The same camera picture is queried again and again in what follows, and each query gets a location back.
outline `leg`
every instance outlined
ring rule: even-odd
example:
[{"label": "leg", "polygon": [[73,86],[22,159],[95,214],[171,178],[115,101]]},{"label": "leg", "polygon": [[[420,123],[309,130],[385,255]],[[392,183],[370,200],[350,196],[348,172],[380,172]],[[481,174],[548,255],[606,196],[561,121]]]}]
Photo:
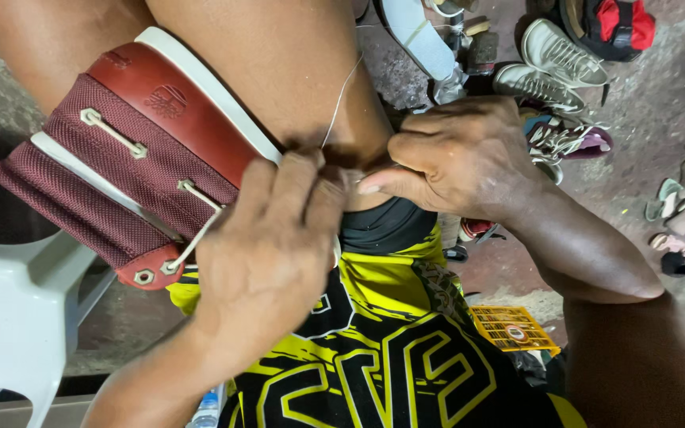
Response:
[{"label": "leg", "polygon": [[[209,64],[284,146],[319,146],[359,55],[348,0],[147,0],[155,19]],[[325,151],[366,170],[387,156],[392,129],[364,63],[342,97]],[[349,210],[378,206],[382,194]]]},{"label": "leg", "polygon": [[49,114],[78,73],[150,25],[143,0],[0,0],[0,56]]}]

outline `forearm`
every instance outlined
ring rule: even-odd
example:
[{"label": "forearm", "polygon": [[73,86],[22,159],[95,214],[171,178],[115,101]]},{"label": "forearm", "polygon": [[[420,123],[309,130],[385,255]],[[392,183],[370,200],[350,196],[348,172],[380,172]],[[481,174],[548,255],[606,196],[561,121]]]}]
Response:
[{"label": "forearm", "polygon": [[203,395],[235,374],[216,349],[193,325],[185,326],[110,376],[82,427],[184,426]]},{"label": "forearm", "polygon": [[536,183],[502,224],[530,252],[541,277],[565,298],[596,303],[661,296],[639,250],[552,183]]}]

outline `white plastic chair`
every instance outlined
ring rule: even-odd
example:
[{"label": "white plastic chair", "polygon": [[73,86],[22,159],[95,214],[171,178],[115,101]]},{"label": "white plastic chair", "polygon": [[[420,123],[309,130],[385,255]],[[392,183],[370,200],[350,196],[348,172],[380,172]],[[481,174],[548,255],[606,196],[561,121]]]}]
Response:
[{"label": "white plastic chair", "polygon": [[115,278],[109,268],[93,275],[86,286],[94,287],[78,300],[96,257],[63,231],[30,244],[0,245],[0,391],[31,400],[28,428],[41,427],[78,344],[78,326]]}]

